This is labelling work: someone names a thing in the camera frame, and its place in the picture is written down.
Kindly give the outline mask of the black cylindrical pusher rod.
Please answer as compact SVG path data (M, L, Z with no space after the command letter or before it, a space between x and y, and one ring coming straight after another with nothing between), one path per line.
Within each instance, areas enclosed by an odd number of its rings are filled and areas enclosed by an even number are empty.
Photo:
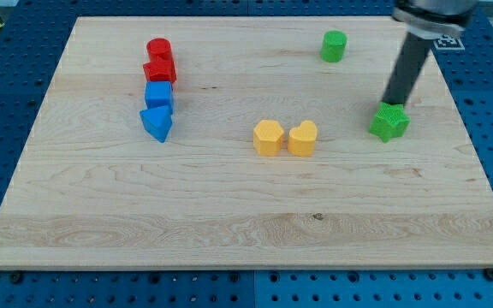
M391 105L404 105L407 102L425 64L431 44L429 39L407 33L383 93L383 102Z

